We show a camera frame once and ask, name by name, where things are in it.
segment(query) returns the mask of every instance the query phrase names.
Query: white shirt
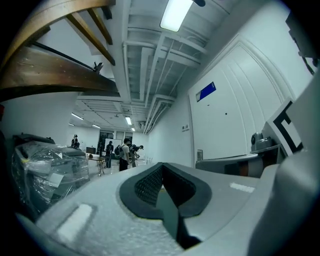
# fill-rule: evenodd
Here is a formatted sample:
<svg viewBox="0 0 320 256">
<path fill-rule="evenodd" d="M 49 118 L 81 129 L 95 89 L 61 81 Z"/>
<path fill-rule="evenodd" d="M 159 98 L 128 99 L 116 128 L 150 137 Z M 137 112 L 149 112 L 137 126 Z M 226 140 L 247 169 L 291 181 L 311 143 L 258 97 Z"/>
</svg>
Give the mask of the white shirt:
<svg viewBox="0 0 320 256">
<path fill-rule="evenodd" d="M 127 144 L 122 144 L 121 147 L 122 147 L 122 150 L 123 150 L 123 153 L 124 153 L 122 159 L 126 160 L 129 163 L 129 159 L 127 159 L 127 154 L 126 154 L 126 153 L 129 154 L 129 147 L 127 146 Z"/>
</svg>

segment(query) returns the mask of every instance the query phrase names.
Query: blue sign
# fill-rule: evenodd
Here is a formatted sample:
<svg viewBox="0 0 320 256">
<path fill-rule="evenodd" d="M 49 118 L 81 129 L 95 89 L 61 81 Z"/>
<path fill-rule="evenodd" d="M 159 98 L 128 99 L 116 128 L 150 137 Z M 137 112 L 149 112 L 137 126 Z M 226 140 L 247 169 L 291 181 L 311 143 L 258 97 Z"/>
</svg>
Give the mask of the blue sign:
<svg viewBox="0 0 320 256">
<path fill-rule="evenodd" d="M 196 101 L 197 102 L 201 101 L 202 99 L 207 97 L 209 94 L 212 94 L 215 90 L 216 90 L 216 86 L 214 82 L 210 83 L 195 95 Z"/>
</svg>

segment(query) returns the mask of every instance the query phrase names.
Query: whiteboard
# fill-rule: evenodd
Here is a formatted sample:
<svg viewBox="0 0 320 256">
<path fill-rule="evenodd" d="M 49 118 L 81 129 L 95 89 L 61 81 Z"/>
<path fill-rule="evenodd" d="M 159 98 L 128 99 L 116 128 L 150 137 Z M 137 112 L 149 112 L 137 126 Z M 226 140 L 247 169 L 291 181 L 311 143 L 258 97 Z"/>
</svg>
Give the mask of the whiteboard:
<svg viewBox="0 0 320 256">
<path fill-rule="evenodd" d="M 116 139 L 116 138 L 106 138 L 105 139 L 105 144 L 104 144 L 104 151 L 106 151 L 106 147 L 109 144 L 109 142 L 112 142 L 113 145 L 113 150 L 116 149 L 119 145 L 121 146 L 122 144 L 122 139 Z"/>
</svg>

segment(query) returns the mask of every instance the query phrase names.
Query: wooden beam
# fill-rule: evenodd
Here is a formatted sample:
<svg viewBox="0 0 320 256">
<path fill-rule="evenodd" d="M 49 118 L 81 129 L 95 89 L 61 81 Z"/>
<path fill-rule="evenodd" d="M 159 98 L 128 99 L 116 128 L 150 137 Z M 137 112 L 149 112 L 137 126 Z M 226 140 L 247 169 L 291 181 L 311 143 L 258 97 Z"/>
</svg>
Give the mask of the wooden beam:
<svg viewBox="0 0 320 256">
<path fill-rule="evenodd" d="M 89 28 L 88 24 L 81 18 L 80 14 L 75 12 L 66 16 L 66 18 L 102 53 L 104 57 L 115 66 L 115 60 L 104 47 L 104 45 L 96 38 L 95 34 Z"/>
<path fill-rule="evenodd" d="M 86 10 L 89 8 L 98 8 L 102 6 L 111 6 L 115 0 L 47 0 L 31 14 L 31 16 L 22 25 L 20 31 L 12 41 L 10 48 L 1 64 L 1 67 L 7 63 L 13 53 L 24 45 L 33 35 L 52 23 L 63 19 L 68 14 Z"/>
<path fill-rule="evenodd" d="M 102 6 L 101 9 L 102 9 L 103 14 L 107 20 L 112 19 L 112 12 L 110 11 L 109 6 Z"/>
<path fill-rule="evenodd" d="M 41 50 L 21 47 L 0 81 L 0 102 L 32 94 L 104 91 L 119 97 L 114 81 Z"/>
<path fill-rule="evenodd" d="M 88 9 L 88 13 L 90 14 L 91 18 L 93 19 L 94 23 L 102 33 L 103 37 L 105 38 L 106 42 L 109 45 L 112 45 L 112 38 L 109 34 L 109 31 L 107 30 L 103 20 L 101 19 L 99 13 L 97 12 L 97 9 Z"/>
</svg>

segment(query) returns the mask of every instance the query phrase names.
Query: white ceiling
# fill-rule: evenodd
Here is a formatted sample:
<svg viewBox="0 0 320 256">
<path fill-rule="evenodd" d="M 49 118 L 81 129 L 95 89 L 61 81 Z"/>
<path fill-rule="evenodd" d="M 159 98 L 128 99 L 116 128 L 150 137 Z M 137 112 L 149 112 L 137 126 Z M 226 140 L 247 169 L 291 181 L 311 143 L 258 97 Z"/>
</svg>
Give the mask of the white ceiling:
<svg viewBox="0 0 320 256">
<path fill-rule="evenodd" d="M 132 127 L 142 132 L 140 124 L 147 120 L 153 95 L 177 96 L 180 79 L 188 70 L 200 66 L 213 31 L 237 2 L 206 0 L 204 7 L 193 3 L 180 30 L 174 33 L 160 28 L 168 0 L 116 0 L 116 5 L 110 8 L 112 19 L 106 20 L 102 10 L 98 10 L 113 45 L 106 44 L 89 14 L 81 12 L 82 18 L 115 59 L 115 66 L 111 66 L 81 35 L 91 55 L 97 60 L 101 56 L 104 67 L 100 74 L 114 78 L 121 98 L 84 93 L 78 97 L 74 109 L 84 121 L 70 116 L 70 122 L 76 126 L 95 124 L 104 130 L 131 131 L 125 120 L 128 116 Z"/>
</svg>

